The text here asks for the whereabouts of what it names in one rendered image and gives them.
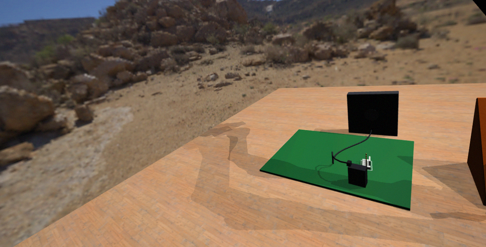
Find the black cable with plug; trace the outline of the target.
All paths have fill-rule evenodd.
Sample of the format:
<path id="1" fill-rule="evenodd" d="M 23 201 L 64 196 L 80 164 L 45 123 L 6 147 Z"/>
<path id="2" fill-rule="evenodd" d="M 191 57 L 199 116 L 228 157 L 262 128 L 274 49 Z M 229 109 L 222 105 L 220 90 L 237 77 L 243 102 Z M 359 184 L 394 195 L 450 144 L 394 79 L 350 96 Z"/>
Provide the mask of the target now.
<path id="1" fill-rule="evenodd" d="M 372 130 L 371 130 L 371 132 L 372 132 Z M 371 132 L 370 132 L 369 136 L 365 140 L 361 141 L 360 143 L 363 143 L 364 141 L 366 141 L 371 136 Z M 357 144 L 360 144 L 360 143 L 357 143 Z M 357 144 L 351 145 L 349 147 L 355 146 Z M 345 149 L 348 149 L 349 147 L 347 147 Z M 336 155 L 338 155 L 340 152 L 344 151 L 345 149 L 342 149 Z M 342 162 L 342 161 L 335 158 L 336 155 L 334 156 L 333 152 L 332 152 L 333 164 L 335 163 L 335 160 L 337 160 L 338 162 L 345 163 L 348 166 L 348 168 L 347 168 L 348 169 L 348 183 L 366 188 L 366 185 L 367 185 L 367 182 L 368 182 L 367 166 L 353 164 L 353 163 L 351 163 L 350 160 L 348 160 L 347 162 Z"/>

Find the green circuit board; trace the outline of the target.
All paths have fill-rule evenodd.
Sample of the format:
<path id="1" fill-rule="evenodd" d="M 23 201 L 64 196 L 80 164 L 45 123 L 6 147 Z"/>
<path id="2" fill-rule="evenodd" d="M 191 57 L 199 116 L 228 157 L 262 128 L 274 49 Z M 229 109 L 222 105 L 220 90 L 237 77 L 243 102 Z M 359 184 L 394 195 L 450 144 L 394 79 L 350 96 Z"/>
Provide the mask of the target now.
<path id="1" fill-rule="evenodd" d="M 410 211 L 414 141 L 369 137 L 360 143 L 366 138 L 299 129 L 260 171 Z M 348 183 L 347 164 L 333 164 L 332 152 L 367 166 L 366 188 Z"/>

